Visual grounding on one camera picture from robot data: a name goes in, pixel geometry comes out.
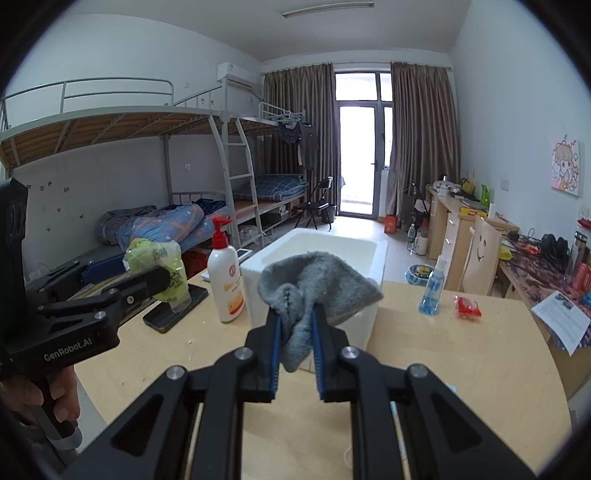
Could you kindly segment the person left hand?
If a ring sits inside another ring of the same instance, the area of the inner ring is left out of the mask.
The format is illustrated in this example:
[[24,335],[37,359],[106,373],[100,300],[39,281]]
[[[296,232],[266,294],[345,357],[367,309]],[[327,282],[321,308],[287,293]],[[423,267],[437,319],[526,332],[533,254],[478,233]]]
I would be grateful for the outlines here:
[[[54,416],[59,422],[77,423],[81,408],[77,393],[75,369],[69,366],[58,373],[50,386],[50,396],[55,401]],[[17,420],[25,424],[36,424],[31,408],[42,406],[44,395],[30,381],[14,377],[1,382],[1,399]]]

